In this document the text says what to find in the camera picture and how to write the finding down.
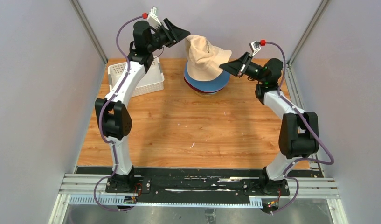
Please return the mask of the blue hat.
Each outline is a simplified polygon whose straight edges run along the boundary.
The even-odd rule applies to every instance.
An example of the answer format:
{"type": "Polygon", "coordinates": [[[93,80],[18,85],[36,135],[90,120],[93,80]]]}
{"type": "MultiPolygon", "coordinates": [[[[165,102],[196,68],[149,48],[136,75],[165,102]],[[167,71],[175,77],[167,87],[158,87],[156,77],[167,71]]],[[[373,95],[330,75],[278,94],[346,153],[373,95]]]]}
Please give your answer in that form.
{"type": "Polygon", "coordinates": [[[231,75],[225,71],[212,81],[197,81],[190,77],[187,64],[188,61],[186,61],[185,64],[183,79],[185,83],[196,92],[213,94],[222,90],[229,83],[231,75]]]}

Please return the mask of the maroon bucket hat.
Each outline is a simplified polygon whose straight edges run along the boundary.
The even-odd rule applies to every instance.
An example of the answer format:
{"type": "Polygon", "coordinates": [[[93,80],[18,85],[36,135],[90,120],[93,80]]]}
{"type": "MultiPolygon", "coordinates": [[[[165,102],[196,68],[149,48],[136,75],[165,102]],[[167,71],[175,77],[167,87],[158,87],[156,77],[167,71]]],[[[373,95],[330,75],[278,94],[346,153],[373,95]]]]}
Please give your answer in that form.
{"type": "Polygon", "coordinates": [[[183,79],[192,90],[204,93],[219,92],[229,83],[229,79],[212,80],[207,82],[186,79],[186,77],[183,77],[183,79]]]}

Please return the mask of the beige cap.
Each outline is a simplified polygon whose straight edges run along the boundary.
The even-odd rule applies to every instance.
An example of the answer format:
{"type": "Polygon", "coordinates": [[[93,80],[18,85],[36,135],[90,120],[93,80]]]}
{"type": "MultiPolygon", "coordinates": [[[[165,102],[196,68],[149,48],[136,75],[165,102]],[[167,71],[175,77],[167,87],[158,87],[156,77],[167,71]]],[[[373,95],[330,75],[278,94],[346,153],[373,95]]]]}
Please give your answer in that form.
{"type": "Polygon", "coordinates": [[[189,35],[185,38],[187,72],[189,76],[200,82],[217,79],[223,72],[220,65],[227,63],[232,51],[214,46],[206,37],[189,35]]]}

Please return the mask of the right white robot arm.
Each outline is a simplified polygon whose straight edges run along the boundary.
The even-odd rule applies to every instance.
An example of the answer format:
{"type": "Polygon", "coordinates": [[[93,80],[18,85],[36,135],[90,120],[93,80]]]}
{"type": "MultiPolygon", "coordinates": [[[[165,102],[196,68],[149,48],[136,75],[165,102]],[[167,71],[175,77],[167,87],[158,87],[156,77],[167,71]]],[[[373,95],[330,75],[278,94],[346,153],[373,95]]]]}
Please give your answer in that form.
{"type": "Polygon", "coordinates": [[[263,194],[270,195],[285,187],[285,174],[297,159],[309,157],[318,151],[316,140],[318,117],[314,112],[291,105],[290,100],[279,90],[278,80],[282,75],[283,62],[277,58],[264,66],[252,62],[250,53],[219,66],[225,72],[257,81],[255,96],[259,102],[270,108],[281,120],[278,146],[280,152],[272,163],[264,167],[256,186],[263,194]]]}

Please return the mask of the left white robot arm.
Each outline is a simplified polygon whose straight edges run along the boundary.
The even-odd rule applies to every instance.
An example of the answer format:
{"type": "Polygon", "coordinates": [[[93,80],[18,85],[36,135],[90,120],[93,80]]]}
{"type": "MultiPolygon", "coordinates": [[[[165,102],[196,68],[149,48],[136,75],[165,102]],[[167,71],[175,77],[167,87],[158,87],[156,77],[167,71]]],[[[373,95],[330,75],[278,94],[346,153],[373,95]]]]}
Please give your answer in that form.
{"type": "Polygon", "coordinates": [[[168,19],[162,25],[134,18],[133,41],[129,53],[125,55],[126,66],[112,90],[95,101],[95,111],[100,135],[110,146],[113,167],[106,177],[107,191],[130,193],[138,186],[134,166],[129,156],[128,135],[132,119],[127,106],[136,86],[149,71],[154,52],[164,47],[170,48],[190,35],[188,30],[179,28],[168,19]]]}

